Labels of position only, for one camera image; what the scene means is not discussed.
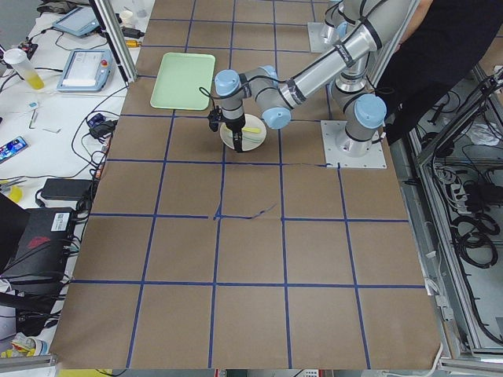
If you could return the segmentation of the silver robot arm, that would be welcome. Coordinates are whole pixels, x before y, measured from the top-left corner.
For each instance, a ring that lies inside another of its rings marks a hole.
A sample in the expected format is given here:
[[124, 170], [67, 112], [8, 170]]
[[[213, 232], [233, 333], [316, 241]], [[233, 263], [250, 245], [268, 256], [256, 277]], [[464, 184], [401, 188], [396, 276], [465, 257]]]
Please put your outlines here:
[[215, 76], [210, 129], [216, 132], [225, 125], [234, 149], [242, 152], [244, 99], [253, 99], [267, 126], [278, 130], [289, 124], [294, 108], [331, 85], [332, 98], [347, 118], [340, 136], [343, 149], [367, 147], [387, 114], [384, 101], [365, 90], [369, 55], [400, 34], [416, 6], [415, 1], [332, 1], [318, 36], [328, 49], [291, 78], [281, 81], [269, 65], [245, 73], [228, 69]]
[[344, 18], [343, 11], [343, 1], [329, 1], [321, 29], [322, 41], [327, 46], [339, 42], [347, 34], [348, 22]]

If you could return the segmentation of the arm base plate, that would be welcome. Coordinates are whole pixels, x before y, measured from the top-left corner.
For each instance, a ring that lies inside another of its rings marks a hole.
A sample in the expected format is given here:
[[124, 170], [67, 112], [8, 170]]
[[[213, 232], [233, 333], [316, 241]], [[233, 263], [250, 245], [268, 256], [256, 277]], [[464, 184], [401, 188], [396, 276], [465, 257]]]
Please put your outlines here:
[[324, 53], [332, 46], [334, 27], [328, 26], [325, 22], [309, 22], [307, 30], [312, 53]]
[[355, 141], [345, 130], [346, 121], [321, 121], [325, 165], [329, 168], [386, 169], [387, 163], [375, 130], [369, 141]]

